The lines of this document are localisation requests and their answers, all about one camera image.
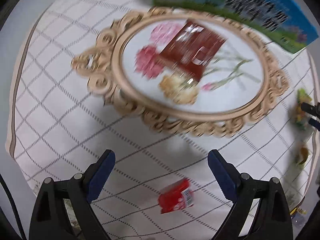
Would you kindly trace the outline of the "dark red biscuit packet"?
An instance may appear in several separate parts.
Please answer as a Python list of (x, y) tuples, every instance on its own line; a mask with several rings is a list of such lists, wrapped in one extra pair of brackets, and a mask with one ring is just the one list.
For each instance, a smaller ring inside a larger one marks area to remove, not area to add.
[(223, 36), (188, 19), (160, 52), (157, 61), (188, 79), (199, 82), (207, 65), (225, 42)]

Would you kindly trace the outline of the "small red snack packet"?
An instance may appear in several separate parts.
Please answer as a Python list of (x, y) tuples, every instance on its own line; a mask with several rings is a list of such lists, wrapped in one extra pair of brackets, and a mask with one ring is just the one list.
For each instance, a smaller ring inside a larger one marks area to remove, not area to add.
[(164, 188), (158, 197), (158, 204), (161, 208), (161, 214), (193, 206), (194, 194), (190, 188), (189, 179), (183, 178)]

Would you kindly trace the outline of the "cardboard milk carton box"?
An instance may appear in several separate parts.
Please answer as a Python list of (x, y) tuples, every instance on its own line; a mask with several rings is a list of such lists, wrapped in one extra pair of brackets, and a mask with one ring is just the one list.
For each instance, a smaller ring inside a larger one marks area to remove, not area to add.
[(157, 6), (205, 11), (243, 23), (296, 53), (319, 35), (294, 0), (153, 0)]

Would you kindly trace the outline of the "patterned table mat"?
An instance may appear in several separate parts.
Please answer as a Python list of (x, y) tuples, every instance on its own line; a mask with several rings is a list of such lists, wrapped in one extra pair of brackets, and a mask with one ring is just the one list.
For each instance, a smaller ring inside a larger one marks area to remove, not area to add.
[[(188, 19), (226, 39), (199, 82), (157, 61)], [(56, 0), (17, 57), (6, 149), (35, 194), (110, 149), (116, 163), (91, 208), (112, 239), (210, 239), (232, 202), (209, 151), (254, 179), (278, 178), (294, 210), (319, 157), (298, 101), (318, 98), (306, 48), (291, 53), (235, 20), (151, 0)], [(300, 166), (298, 141), (310, 152)], [(161, 214), (161, 191), (183, 178), (193, 206)]]

